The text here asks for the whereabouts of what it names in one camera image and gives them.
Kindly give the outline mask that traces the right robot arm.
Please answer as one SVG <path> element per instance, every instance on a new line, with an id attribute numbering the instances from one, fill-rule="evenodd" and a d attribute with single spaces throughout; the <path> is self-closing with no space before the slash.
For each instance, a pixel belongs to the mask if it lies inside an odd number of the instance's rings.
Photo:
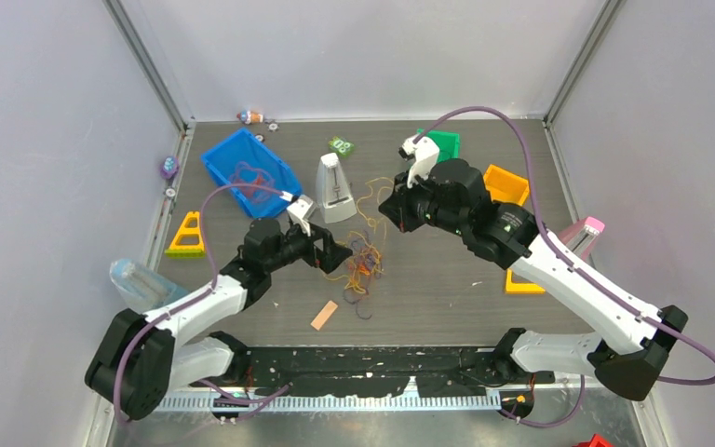
<path id="1" fill-rule="evenodd" d="M 378 210 L 401 232 L 429 225 L 458 236 L 475 256 L 543 287 L 589 325 L 583 334 L 508 330 L 490 355 L 504 381 L 542 371 L 581 374 L 642 401 L 688 320 L 675 305 L 648 306 L 572 252 L 559 258 L 563 244 L 540 232 L 521 205 L 492 199 L 481 172 L 463 159 L 436 164 L 426 178 L 411 169 L 397 174 Z"/>

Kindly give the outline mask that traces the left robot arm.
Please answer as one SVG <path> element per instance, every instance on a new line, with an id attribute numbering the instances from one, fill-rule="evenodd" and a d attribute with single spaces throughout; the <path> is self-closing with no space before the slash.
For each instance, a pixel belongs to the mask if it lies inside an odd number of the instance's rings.
<path id="1" fill-rule="evenodd" d="M 352 254 L 318 225 L 294 223 L 283 231 L 275 219 L 257 219 L 214 280 L 171 305 L 116 314 L 84 383 L 130 420 L 143 419 L 170 391 L 201 379 L 217 377 L 228 386 L 238 385 L 249 370 L 247 347 L 225 332 L 199 342 L 195 337 L 255 304 L 278 269 L 303 261 L 329 274 Z"/>

